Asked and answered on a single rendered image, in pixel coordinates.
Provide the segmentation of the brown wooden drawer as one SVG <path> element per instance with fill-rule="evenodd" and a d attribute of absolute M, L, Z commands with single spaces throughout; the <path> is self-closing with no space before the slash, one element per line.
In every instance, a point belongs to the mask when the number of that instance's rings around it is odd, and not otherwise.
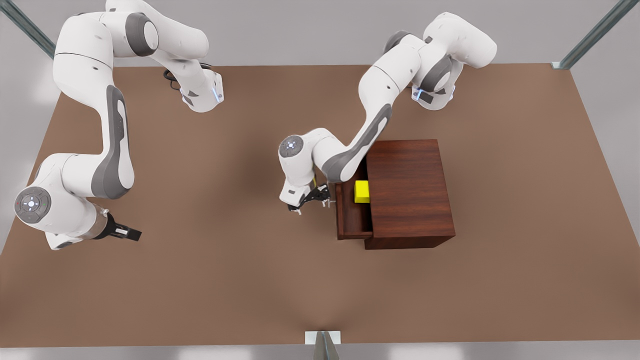
<path fill-rule="evenodd" d="M 332 188 L 331 207 L 336 213 L 338 240 L 366 240 L 373 236 L 370 203 L 355 202 L 357 176 Z"/>

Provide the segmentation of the dark brown wooden cabinet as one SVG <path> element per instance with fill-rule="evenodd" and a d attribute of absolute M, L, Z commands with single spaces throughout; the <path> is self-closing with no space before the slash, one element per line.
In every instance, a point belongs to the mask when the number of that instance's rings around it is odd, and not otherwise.
<path fill-rule="evenodd" d="M 436 139 L 377 141 L 366 155 L 372 235 L 365 248 L 436 248 L 456 235 Z"/>

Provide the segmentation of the silver frame post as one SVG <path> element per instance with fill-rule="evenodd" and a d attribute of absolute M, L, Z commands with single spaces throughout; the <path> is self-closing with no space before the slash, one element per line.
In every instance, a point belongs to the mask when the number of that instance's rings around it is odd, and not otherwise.
<path fill-rule="evenodd" d="M 551 62 L 551 68 L 569 70 L 619 23 L 640 0 L 618 0 L 598 23 L 560 61 Z"/>
<path fill-rule="evenodd" d="M 341 344 L 341 331 L 306 331 L 305 344 L 314 345 L 313 360 L 340 360 L 336 344 Z"/>
<path fill-rule="evenodd" d="M 12 0 L 0 0 L 0 11 L 41 50 L 54 59 L 55 43 Z"/>

